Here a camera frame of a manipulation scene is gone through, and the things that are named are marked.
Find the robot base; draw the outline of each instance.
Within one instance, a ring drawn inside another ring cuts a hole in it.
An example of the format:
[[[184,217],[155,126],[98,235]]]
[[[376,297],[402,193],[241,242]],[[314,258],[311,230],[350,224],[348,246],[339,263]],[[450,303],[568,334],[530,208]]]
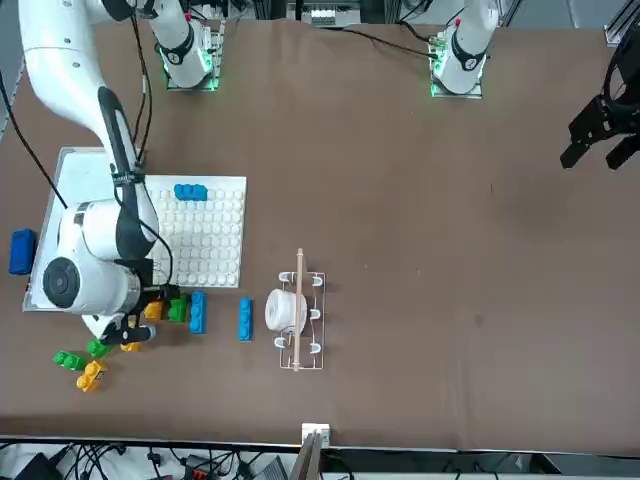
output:
[[[444,53],[447,51],[447,44],[445,39],[445,32],[438,32],[438,35],[435,38],[434,44],[429,43],[429,53],[435,53],[439,58],[442,58]],[[434,98],[441,97],[458,97],[458,98],[482,98],[482,84],[480,80],[482,79],[482,68],[480,68],[480,74],[478,75],[478,83],[476,86],[471,89],[471,91],[465,93],[464,95],[456,95],[455,93],[451,93],[449,90],[444,88],[440,82],[435,78],[435,71],[440,68],[440,60],[429,59],[429,75],[431,77],[431,96]]]
[[[225,20],[220,20],[217,31],[212,30],[208,25],[205,25],[203,28],[205,49],[203,50],[202,61],[207,65],[207,67],[211,68],[211,73],[195,87],[182,88],[176,85],[167,71],[165,59],[160,55],[164,65],[164,76],[167,90],[200,90],[203,92],[215,92],[218,89],[220,85],[220,66],[222,64],[222,52],[224,47],[225,22]]]

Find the wooden stick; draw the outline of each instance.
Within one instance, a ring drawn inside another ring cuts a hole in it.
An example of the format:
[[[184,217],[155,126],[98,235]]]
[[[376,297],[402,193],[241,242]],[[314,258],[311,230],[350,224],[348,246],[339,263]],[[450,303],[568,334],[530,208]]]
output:
[[[297,372],[300,369],[300,308],[302,307],[302,271],[304,268],[304,253],[302,249],[298,249],[296,255],[297,269],[296,269],[296,315],[295,315],[295,337],[293,345],[293,371]]]

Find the white cup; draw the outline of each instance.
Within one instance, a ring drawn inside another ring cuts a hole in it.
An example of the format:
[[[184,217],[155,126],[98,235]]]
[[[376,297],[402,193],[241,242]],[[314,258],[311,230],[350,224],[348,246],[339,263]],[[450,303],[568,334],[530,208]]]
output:
[[[267,327],[274,332],[293,332],[296,322],[296,294],[280,290],[273,290],[267,297],[264,310]],[[304,330],[307,322],[307,299],[300,298],[300,331]]]

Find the blue sponge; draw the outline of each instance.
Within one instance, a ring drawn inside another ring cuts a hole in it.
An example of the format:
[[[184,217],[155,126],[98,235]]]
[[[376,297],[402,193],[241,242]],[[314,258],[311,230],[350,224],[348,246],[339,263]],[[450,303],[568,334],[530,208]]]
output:
[[[11,256],[9,258],[9,273],[11,275],[27,275],[33,268],[36,254],[36,234],[25,228],[16,230],[11,235]]]

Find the brown table surface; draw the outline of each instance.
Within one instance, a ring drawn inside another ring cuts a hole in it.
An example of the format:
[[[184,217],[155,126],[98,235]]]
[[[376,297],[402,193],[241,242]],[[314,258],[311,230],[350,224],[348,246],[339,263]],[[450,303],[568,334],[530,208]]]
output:
[[[608,171],[611,144],[559,163],[601,87],[602,32],[501,29],[471,101],[430,98],[424,59],[285,21],[239,23],[218,93],[168,93],[142,31],[148,172],[247,176],[242,288],[210,293],[205,337],[163,325],[83,394],[51,357],[82,351],[88,330],[22,313],[26,279],[1,276],[0,433],[296,443],[315,421],[341,445],[637,451],[640,163]],[[133,121],[130,26],[96,41]],[[15,112],[49,171],[63,145],[98,145],[26,75]],[[0,158],[6,265],[11,232],[41,228],[48,189],[11,128]],[[279,369],[264,325],[297,247],[330,280],[322,372]],[[251,344],[236,337],[244,295]]]

